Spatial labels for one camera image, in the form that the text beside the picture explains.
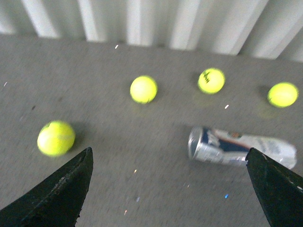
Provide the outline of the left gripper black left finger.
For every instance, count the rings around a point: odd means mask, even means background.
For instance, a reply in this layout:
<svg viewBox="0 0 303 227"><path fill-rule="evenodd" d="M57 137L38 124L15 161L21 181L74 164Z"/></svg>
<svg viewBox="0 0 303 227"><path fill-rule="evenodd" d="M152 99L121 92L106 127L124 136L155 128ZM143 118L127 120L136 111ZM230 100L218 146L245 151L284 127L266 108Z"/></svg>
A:
<svg viewBox="0 0 303 227"><path fill-rule="evenodd" d="M93 172L88 147L1 209L2 227L73 227L80 216Z"/></svg>

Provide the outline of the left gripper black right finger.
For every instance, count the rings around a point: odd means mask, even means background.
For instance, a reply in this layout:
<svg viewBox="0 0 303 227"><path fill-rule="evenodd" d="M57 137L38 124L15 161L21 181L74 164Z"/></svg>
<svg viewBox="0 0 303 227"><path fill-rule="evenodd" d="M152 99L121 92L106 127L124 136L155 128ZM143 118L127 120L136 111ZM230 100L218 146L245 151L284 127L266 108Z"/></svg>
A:
<svg viewBox="0 0 303 227"><path fill-rule="evenodd" d="M272 227L303 225L303 178L255 148L246 156L247 170Z"/></svg>

